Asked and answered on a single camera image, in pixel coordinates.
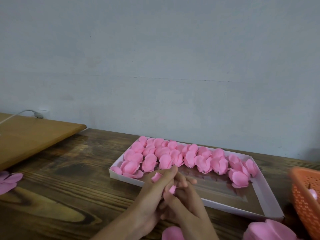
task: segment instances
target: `dark wooden tabletop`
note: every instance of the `dark wooden tabletop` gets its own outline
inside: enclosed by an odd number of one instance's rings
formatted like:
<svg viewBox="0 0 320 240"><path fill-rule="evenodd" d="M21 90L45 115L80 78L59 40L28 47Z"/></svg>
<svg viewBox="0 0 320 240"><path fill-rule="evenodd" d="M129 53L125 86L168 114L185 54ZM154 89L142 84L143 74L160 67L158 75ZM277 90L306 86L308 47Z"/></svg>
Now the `dark wooden tabletop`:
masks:
<svg viewBox="0 0 320 240"><path fill-rule="evenodd" d="M138 138L87 129L11 167L21 172L18 187L0 195L1 239L89 239L122 213L140 187L109 177L108 168ZM285 224L310 239L289 202L288 170L320 164L285 157L230 150L250 155L259 165L286 216ZM241 239L249 219L207 208L220 239ZM171 226L160 221L144 239L161 239Z"/></svg>

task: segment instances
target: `person's left hand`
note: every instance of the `person's left hand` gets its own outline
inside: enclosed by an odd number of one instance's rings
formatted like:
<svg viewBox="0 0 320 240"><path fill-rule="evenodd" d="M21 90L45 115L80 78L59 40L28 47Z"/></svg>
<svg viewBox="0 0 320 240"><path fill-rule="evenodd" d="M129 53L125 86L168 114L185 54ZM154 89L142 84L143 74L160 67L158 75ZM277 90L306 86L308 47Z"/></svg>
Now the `person's left hand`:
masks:
<svg viewBox="0 0 320 240"><path fill-rule="evenodd" d="M151 178L156 173L163 176L154 183ZM188 179L192 184L196 184L196 179ZM162 193L169 191L172 185L177 188L187 187L187 179L178 172L176 166L171 169L153 171L148 174L145 183L133 204L128 208L127 212L134 215L136 224L135 237L137 239L149 234L160 220L162 212L158 209L158 204L162 199Z"/></svg>

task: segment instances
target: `basket rim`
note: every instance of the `basket rim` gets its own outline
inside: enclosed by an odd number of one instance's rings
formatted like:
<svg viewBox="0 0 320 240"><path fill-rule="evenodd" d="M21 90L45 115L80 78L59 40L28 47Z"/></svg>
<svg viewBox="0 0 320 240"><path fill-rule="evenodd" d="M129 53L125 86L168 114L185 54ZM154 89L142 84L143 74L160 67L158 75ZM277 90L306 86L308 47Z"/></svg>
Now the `basket rim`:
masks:
<svg viewBox="0 0 320 240"><path fill-rule="evenodd" d="M309 207L313 210L313 212L316 214L317 217L320 216L320 204L312 197L306 186L299 180L298 173L301 171L305 172L312 172L319 174L320 178L320 171L309 169L309 168L303 168L303 167L293 167L289 171L289 176L292 179L293 183L296 185L299 191L302 192L303 198L308 203Z"/></svg>

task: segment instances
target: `white cardboard box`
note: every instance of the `white cardboard box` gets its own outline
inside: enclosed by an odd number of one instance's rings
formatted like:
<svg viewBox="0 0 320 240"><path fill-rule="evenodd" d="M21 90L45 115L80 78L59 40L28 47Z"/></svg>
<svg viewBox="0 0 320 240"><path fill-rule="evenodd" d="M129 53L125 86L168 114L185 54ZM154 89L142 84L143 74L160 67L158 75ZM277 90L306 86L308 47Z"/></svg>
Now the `white cardboard box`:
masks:
<svg viewBox="0 0 320 240"><path fill-rule="evenodd" d="M240 154L240 153L234 153L234 152L229 152L229 151L224 151L226 156L229 156L230 154L235 154L237 155L241 160L246 161L248 159L253 160L251 156L245 155L245 154ZM123 156L122 154L112 166L118 166L120 167L122 161L123 161ZM123 175L119 175L115 173L114 171L109 169L110 173L110 178L120 180L129 184L137 185L142 187L144 182L139 180L139 179L134 179L134 178L129 178L125 177ZM228 206L222 203L214 202L205 198L201 198L203 201L203 204L207 207L214 208L217 210L221 210L224 212L228 212L231 214L243 216L246 218L250 218L256 221L262 221L264 222L265 219L272 219L278 222L281 222L284 219L284 214L280 208L280 205L278 204L274 194L272 193L266 179L264 178L262 172L259 170L256 177L251 178L252 186L254 188L254 191L256 193L256 196L258 198L258 201L260 203L260 206L262 208L263 214L257 214L253 213L247 210L242 210L238 209L236 207Z"/></svg>

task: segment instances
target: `person's right hand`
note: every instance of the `person's right hand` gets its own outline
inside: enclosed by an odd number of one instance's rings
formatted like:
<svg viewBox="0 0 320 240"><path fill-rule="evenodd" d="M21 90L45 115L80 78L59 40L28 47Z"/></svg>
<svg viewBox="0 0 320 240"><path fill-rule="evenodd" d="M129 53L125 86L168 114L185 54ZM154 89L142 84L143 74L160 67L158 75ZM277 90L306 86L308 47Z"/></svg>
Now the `person's right hand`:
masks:
<svg viewBox="0 0 320 240"><path fill-rule="evenodd" d="M163 193L165 208L161 218L177 222L185 240L218 240L203 202L190 182L188 187L176 189L175 195Z"/></svg>

